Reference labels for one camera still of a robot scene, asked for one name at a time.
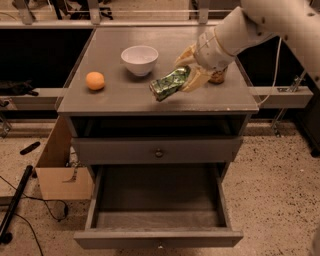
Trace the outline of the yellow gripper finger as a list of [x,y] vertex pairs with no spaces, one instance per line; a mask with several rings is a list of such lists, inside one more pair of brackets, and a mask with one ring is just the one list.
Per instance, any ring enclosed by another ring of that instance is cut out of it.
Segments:
[[180,90],[182,92],[192,92],[207,83],[210,80],[211,75],[211,71],[208,71],[201,66],[191,66],[189,76]]
[[196,60],[194,58],[196,45],[192,44],[184,49],[184,51],[177,57],[174,62],[175,67],[184,67],[190,66],[193,67],[196,64]]

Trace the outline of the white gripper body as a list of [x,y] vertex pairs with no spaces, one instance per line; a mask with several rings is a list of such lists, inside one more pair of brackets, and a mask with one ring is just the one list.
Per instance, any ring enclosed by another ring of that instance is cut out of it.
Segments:
[[232,33],[218,27],[203,32],[195,43],[194,58],[206,70],[220,71],[234,61]]

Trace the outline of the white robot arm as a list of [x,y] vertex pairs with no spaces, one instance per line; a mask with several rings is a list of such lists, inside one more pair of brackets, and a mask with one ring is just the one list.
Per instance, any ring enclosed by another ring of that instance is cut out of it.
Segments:
[[191,92],[225,69],[247,48],[280,37],[315,83],[320,80],[320,14],[308,0],[241,0],[218,25],[207,29],[175,61],[189,66],[182,85]]

